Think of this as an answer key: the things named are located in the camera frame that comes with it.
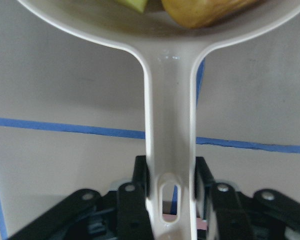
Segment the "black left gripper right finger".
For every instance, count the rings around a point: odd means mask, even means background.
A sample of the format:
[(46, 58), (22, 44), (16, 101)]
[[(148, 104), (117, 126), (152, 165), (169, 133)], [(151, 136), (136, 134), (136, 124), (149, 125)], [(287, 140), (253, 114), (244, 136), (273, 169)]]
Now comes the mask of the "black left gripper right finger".
[(197, 230), (198, 240), (251, 240), (253, 229), (235, 189), (216, 182), (203, 157), (197, 156), (194, 195), (199, 216), (206, 230)]

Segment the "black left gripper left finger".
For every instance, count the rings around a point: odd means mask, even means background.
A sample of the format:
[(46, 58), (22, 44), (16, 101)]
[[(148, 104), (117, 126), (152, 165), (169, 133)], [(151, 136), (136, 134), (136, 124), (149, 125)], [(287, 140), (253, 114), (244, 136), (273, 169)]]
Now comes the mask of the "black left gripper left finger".
[(153, 240), (146, 198), (149, 195), (149, 170), (144, 155), (135, 158), (132, 179), (117, 192), (117, 238)]

